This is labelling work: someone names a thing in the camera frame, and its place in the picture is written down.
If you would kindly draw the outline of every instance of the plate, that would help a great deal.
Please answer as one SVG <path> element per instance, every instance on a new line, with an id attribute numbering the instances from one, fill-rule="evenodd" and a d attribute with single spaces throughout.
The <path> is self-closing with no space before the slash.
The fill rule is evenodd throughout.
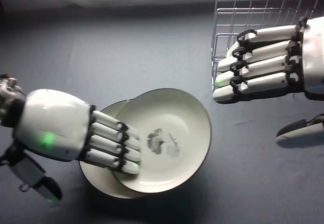
<path id="1" fill-rule="evenodd" d="M 117 102 L 106 107 L 102 112 L 115 118 L 129 101 L 131 100 Z M 96 167 L 84 162 L 80 162 L 80 167 L 90 184 L 107 195 L 121 199 L 134 199 L 145 196 L 144 193 L 136 192 L 122 185 L 107 168 Z"/>
<path id="2" fill-rule="evenodd" d="M 204 106 L 177 89 L 144 93 L 116 117 L 136 128 L 141 140 L 140 172 L 114 172 L 126 187 L 158 193 L 188 180 L 202 165 L 211 143 L 211 123 Z"/>

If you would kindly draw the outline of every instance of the metal wire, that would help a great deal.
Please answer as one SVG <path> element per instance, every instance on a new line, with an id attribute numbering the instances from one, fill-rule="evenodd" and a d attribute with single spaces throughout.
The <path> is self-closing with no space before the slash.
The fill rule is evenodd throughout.
<path id="1" fill-rule="evenodd" d="M 216 0 L 212 38 L 212 89 L 220 72 L 218 62 L 246 29 L 296 24 L 302 16 L 324 15 L 320 0 Z"/>

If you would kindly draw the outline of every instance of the white robotic hand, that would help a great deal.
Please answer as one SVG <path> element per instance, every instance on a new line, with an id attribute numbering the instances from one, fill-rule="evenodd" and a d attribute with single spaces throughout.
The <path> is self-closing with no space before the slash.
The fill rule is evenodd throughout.
<path id="1" fill-rule="evenodd" d="M 222 104 L 304 92 L 324 100 L 324 17 L 296 26 L 247 30 L 218 63 L 213 99 Z M 280 146 L 314 145 L 324 140 L 324 115 L 300 120 L 278 132 Z"/>
<path id="2" fill-rule="evenodd" d="M 23 96 L 16 80 L 0 76 L 1 125 L 14 128 L 14 143 L 0 158 L 2 164 L 49 200 L 62 194 L 45 171 L 24 150 L 69 162 L 84 161 L 126 174 L 139 172 L 137 131 L 63 92 L 36 90 Z"/>

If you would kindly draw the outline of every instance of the wire basket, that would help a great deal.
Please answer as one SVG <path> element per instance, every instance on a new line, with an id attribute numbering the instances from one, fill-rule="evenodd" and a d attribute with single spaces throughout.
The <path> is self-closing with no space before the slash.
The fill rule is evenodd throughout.
<path id="1" fill-rule="evenodd" d="M 221 74 L 218 62 L 236 41 L 236 36 L 247 29 L 263 29 L 294 25 L 300 17 L 309 19 L 324 15 L 320 0 L 216 0 L 212 39 L 212 89 Z"/>

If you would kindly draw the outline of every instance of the gray background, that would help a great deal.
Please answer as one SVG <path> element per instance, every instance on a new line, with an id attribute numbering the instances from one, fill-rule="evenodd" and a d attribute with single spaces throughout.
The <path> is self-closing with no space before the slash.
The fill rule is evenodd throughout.
<path id="1" fill-rule="evenodd" d="M 213 125 L 210 152 L 182 186 L 120 201 L 91 188 L 78 162 L 35 158 L 64 193 L 59 206 L 0 169 L 0 223 L 322 223 L 324 146 L 284 149 L 284 125 L 322 113 L 303 95 L 219 105 L 212 100 L 213 5 L 12 14 L 0 30 L 1 73 L 25 92 L 48 88 L 99 109 L 156 88 L 197 97 Z M 0 129 L 3 152 L 11 130 Z"/>

